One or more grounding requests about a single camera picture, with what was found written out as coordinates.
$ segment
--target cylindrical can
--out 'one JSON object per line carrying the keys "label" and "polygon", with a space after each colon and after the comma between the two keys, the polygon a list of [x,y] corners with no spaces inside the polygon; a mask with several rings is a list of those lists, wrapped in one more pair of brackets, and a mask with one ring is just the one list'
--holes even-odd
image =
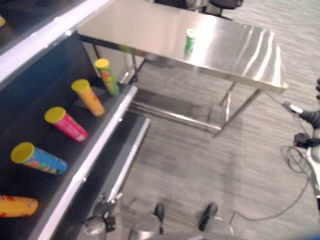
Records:
{"label": "cylindrical can", "polygon": [[6,24],[5,18],[0,15],[0,28],[2,28],[5,24]]}
{"label": "cylindrical can", "polygon": [[77,142],[85,140],[88,136],[86,130],[61,106],[55,106],[46,111],[44,119]]}
{"label": "cylindrical can", "polygon": [[15,146],[11,152],[11,160],[16,164],[23,164],[53,175],[60,175],[67,169],[65,161],[43,151],[28,141]]}
{"label": "cylindrical can", "polygon": [[94,63],[95,67],[101,74],[102,81],[112,96],[119,94],[119,87],[116,81],[114,71],[110,67],[110,62],[106,58],[99,58]]}
{"label": "cylindrical can", "polygon": [[87,108],[93,115],[98,117],[104,114],[105,109],[90,87],[90,83],[88,82],[88,80],[78,79],[77,81],[73,82],[71,88],[76,92],[79,98],[81,98],[83,103],[87,106]]}
{"label": "cylindrical can", "polygon": [[34,198],[0,195],[0,218],[28,217],[37,210]]}
{"label": "cylindrical can", "polygon": [[186,31],[186,44],[185,44],[186,53],[191,53],[193,51],[195,40],[196,40],[196,31],[193,28],[189,28]]}

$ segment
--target blue can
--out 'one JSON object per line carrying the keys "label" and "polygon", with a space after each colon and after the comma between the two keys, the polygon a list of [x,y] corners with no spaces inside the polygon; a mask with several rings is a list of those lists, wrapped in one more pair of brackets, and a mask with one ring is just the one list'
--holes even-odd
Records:
{"label": "blue can", "polygon": [[15,146],[11,152],[11,160],[16,164],[23,164],[53,175],[60,175],[67,169],[65,161],[28,141]]}

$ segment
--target table leg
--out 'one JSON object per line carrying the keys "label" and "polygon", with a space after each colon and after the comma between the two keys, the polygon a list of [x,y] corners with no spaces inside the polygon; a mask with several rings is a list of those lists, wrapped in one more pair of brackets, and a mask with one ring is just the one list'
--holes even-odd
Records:
{"label": "table leg", "polygon": [[216,132],[213,135],[213,137],[216,138],[218,135],[220,135],[226,129],[226,127],[230,123],[232,123],[237,118],[237,116],[240,115],[262,92],[263,91],[261,89],[255,90],[254,93],[242,104],[242,106],[239,107],[237,111],[235,111],[235,113],[230,117],[230,119],[221,126],[221,130]]}
{"label": "table leg", "polygon": [[100,58],[100,54],[98,52],[97,46],[95,44],[92,44],[92,47],[93,47],[93,50],[94,50],[96,58],[99,59]]}
{"label": "table leg", "polygon": [[220,106],[221,106],[222,104],[224,104],[224,102],[225,102],[225,100],[227,99],[229,93],[234,89],[235,85],[236,85],[236,83],[233,82],[232,85],[230,86],[229,90],[225,93],[225,95],[223,96],[221,102],[219,103]]}
{"label": "table leg", "polygon": [[231,103],[231,92],[228,93],[228,100],[226,102],[225,107],[225,121],[229,121],[229,115],[230,115],[230,103]]}
{"label": "table leg", "polygon": [[137,62],[136,62],[136,56],[131,53],[131,57],[132,57],[132,62],[133,62],[133,68],[134,68],[134,78],[135,78],[135,82],[138,81],[138,67],[137,67]]}

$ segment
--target pink can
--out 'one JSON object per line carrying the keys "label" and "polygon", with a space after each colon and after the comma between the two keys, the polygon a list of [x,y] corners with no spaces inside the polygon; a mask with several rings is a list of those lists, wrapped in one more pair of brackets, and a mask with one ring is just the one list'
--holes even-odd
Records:
{"label": "pink can", "polygon": [[55,106],[46,111],[44,119],[77,142],[85,140],[88,136],[87,131],[61,106]]}

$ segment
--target table top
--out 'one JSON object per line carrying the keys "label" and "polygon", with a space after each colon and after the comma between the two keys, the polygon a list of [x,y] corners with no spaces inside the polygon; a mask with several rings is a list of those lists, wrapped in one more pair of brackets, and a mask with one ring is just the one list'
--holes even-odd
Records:
{"label": "table top", "polygon": [[[185,53],[186,31],[195,29]],[[282,93],[286,83],[275,34],[228,19],[141,0],[115,0],[83,23],[85,42]]]}

